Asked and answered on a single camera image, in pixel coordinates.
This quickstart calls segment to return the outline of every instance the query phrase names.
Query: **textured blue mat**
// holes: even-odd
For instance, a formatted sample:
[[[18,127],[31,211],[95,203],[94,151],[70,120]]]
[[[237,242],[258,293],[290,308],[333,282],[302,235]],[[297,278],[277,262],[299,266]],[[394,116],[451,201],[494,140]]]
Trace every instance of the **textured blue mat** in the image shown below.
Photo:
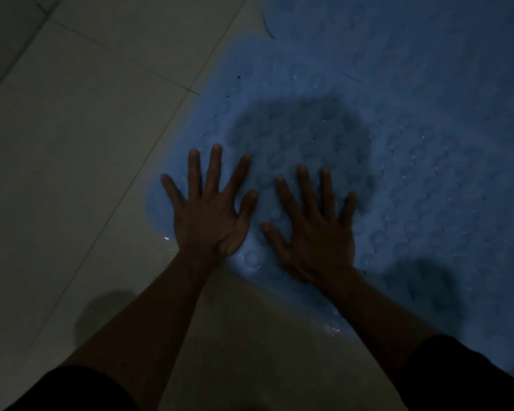
[[[514,148],[514,0],[269,0],[269,31]]]
[[[225,146],[223,187],[245,152],[254,154],[240,196],[261,189],[250,234],[227,261],[236,274],[348,330],[312,286],[274,261],[259,222],[289,222],[274,177],[295,183],[295,166],[332,171],[339,203],[361,200],[356,266],[385,294],[504,369],[514,363],[514,155],[430,110],[321,66],[273,40],[249,39],[219,72],[164,157],[162,172],[186,193],[187,152],[202,167]],[[148,213],[173,237],[171,205],[156,174]]]

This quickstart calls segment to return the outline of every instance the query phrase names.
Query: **rubber mat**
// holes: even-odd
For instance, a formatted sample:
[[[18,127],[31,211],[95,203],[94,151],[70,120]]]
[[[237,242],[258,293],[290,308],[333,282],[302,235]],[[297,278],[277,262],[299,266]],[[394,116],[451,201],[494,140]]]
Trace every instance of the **rubber mat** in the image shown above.
[[[272,35],[514,149],[514,0],[268,0]]]
[[[339,205],[350,190],[360,197],[355,265],[370,283],[508,367],[514,360],[514,155],[278,41],[241,41],[218,69],[162,172],[186,195],[189,148],[200,150],[205,168],[211,145],[224,145],[221,187],[242,154],[253,153],[240,196],[256,187],[261,197],[247,240],[227,267],[312,310],[329,329],[350,331],[314,287],[278,266],[259,230],[261,221],[272,221],[290,236],[276,175],[298,194],[295,166],[306,163],[317,185],[326,165]],[[172,208],[158,178],[148,213],[173,238]]]

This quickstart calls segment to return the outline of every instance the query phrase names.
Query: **black sleeve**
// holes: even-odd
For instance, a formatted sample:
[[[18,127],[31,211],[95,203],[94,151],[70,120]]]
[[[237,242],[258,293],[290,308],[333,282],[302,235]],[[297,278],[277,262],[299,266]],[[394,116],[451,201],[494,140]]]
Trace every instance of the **black sleeve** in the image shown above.
[[[446,335],[419,345],[394,385],[409,411],[514,410],[514,378]]]
[[[131,397],[107,375],[83,366],[61,366],[45,374],[7,411],[137,411]]]

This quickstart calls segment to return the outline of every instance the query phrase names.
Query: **hand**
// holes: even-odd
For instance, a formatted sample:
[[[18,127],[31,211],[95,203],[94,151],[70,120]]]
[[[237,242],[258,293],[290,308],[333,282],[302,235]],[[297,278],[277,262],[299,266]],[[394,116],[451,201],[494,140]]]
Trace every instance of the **hand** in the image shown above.
[[[261,229],[280,265],[296,279],[314,284],[326,297],[353,274],[355,257],[352,236],[352,216],[356,210],[356,193],[350,193],[339,218],[336,216],[335,195],[331,173],[320,171],[323,214],[305,165],[297,167],[305,211],[297,204],[286,180],[279,176],[276,191],[292,224],[292,243],[286,242],[277,227],[262,223]]]
[[[234,210],[234,197],[251,165],[251,155],[243,156],[222,192],[222,147],[214,144],[209,158],[206,185],[202,191],[200,154],[193,148],[188,154],[188,199],[175,186],[170,176],[163,174],[162,185],[168,194],[174,211],[175,238],[179,250],[190,248],[203,255],[212,255],[215,262],[233,255],[242,246],[249,230],[251,217],[259,191],[251,190],[240,203],[240,212]]]

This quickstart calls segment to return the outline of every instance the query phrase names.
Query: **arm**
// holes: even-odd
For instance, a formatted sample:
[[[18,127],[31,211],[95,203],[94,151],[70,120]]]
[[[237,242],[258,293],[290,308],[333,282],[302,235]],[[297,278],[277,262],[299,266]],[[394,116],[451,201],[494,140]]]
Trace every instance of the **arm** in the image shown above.
[[[386,375],[393,380],[409,354],[437,334],[417,316],[384,297],[353,267],[355,257],[352,215],[356,194],[350,193],[339,217],[336,215],[331,174],[320,171],[322,206],[304,165],[297,169],[305,211],[283,178],[276,189],[292,223],[292,243],[269,223],[261,228],[280,264],[300,281],[313,283],[352,325]]]
[[[175,212],[178,254],[136,300],[63,363],[108,375],[141,410],[158,407],[207,277],[238,250],[248,233],[258,193],[244,196],[239,214],[234,196],[247,176],[250,157],[240,160],[219,193],[221,152],[215,144],[202,191],[199,153],[190,151],[187,200],[170,177],[162,176]]]

